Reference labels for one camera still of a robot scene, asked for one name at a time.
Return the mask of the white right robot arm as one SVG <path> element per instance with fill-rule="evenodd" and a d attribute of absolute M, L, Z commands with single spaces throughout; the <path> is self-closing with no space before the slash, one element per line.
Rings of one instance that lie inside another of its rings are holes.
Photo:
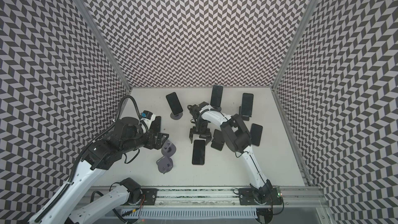
<path fill-rule="evenodd" d="M 206 102 L 188 105 L 194 132 L 201 135 L 209 123 L 221 131 L 224 143 L 235 154 L 246 170 L 255 202 L 259 205 L 284 204 L 281 193 L 276 191 L 262 172 L 252 147 L 252 135 L 239 114 L 228 115 Z"/>

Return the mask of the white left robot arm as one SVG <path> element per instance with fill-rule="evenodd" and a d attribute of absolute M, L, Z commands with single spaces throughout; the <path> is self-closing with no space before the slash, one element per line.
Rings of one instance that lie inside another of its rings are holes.
<path fill-rule="evenodd" d="M 28 223 L 93 224 L 124 204 L 141 209 L 149 199 L 140 184 L 129 177 L 110 192 L 93 198 L 88 205 L 77 208 L 77 204 L 115 162 L 125 158 L 126 153 L 140 148 L 163 149 L 169 135 L 161 133 L 160 126 L 161 117 L 156 116 L 118 119 L 98 140 L 84 148 L 67 181 Z"/>

